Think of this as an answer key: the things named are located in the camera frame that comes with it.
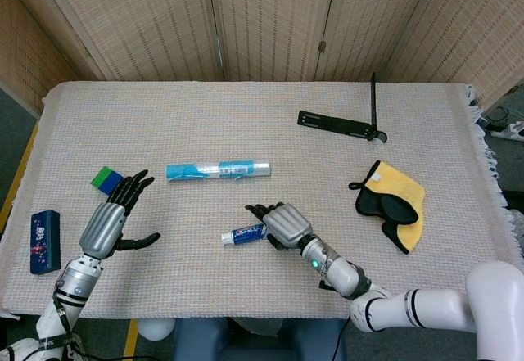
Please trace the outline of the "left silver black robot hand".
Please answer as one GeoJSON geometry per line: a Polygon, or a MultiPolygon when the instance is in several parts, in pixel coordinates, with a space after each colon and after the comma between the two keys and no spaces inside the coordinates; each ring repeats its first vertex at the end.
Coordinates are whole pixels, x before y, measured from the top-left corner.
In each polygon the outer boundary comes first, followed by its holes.
{"type": "Polygon", "coordinates": [[[138,198],[155,180],[147,174],[148,170],[144,169],[134,176],[120,180],[106,201],[95,209],[79,239],[84,255],[104,260],[116,251],[140,250],[160,239],[158,232],[139,240],[126,240],[123,236],[123,227],[138,198]]]}

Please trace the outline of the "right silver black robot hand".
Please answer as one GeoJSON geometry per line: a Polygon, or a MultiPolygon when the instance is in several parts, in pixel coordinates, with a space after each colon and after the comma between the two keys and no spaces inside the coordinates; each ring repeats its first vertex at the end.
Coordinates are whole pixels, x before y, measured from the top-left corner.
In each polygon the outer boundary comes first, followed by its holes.
{"type": "Polygon", "coordinates": [[[289,203],[246,205],[245,209],[265,225],[267,239],[277,250],[303,250],[314,238],[310,222],[289,203]]]}

